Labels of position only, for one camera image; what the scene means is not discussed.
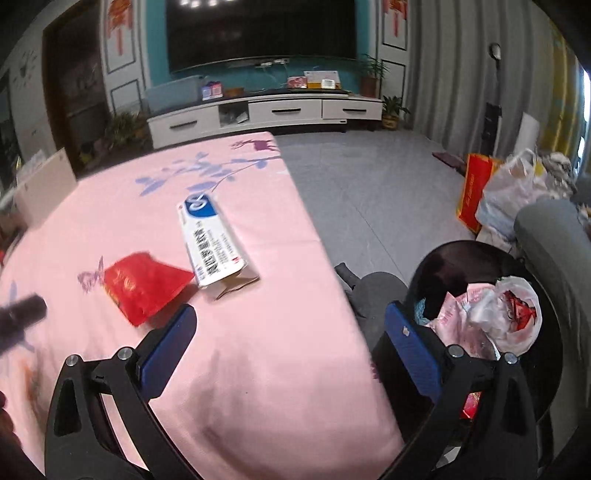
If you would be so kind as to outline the person left hand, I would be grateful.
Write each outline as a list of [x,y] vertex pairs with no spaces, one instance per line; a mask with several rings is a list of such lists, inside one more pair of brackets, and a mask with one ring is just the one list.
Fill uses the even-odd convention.
[[22,444],[15,433],[14,422],[6,410],[7,397],[3,392],[0,392],[0,430],[1,437],[8,441],[19,452],[22,451]]

